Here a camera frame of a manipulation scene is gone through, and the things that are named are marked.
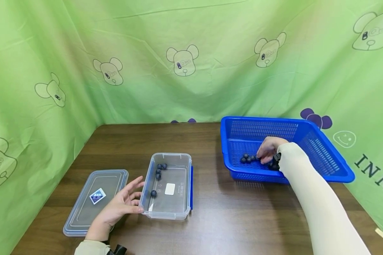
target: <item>sleeve cuff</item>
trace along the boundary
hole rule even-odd
[[[75,250],[75,255],[88,255],[88,254],[96,254],[96,255],[106,255],[108,254],[111,247],[102,242],[92,241],[92,240],[84,240]]]
[[[295,158],[298,158],[298,157],[308,158],[308,156],[306,155],[305,151],[302,150],[301,147],[299,147],[299,145],[297,145],[294,142],[288,142],[286,144],[281,144],[278,147],[277,153],[281,153],[281,155],[283,155],[284,158],[292,158],[292,157],[295,157]]]

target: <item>blue sticker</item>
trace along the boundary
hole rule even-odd
[[[106,197],[106,194],[102,188],[98,188],[97,191],[95,191],[94,193],[92,193],[92,195],[89,196],[90,200],[92,201],[92,204],[98,203],[104,197]]]

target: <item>hand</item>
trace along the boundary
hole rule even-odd
[[[123,215],[128,213],[142,213],[139,200],[141,192],[133,192],[135,189],[143,187],[145,182],[141,182],[143,176],[140,176],[128,183],[114,198],[104,207],[95,220],[107,223],[110,226],[115,225]]]
[[[143,187],[145,182],[141,182],[143,176],[140,176],[128,183],[119,191],[113,199],[104,207],[92,222],[85,239],[94,241],[106,241],[109,231],[125,214],[142,213],[139,200],[141,192],[133,192],[135,189]]]
[[[283,138],[272,136],[267,137],[257,151],[257,158],[261,159],[261,164],[267,164],[277,153],[278,147],[286,143],[288,143],[288,141]]]

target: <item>small dark ball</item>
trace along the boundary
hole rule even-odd
[[[279,166],[277,164],[272,164],[270,163],[268,165],[268,169],[272,170],[272,171],[278,171],[279,170]]]

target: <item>green backdrop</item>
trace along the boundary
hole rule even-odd
[[[97,126],[225,115],[318,124],[383,230],[383,0],[0,1],[0,254]]]

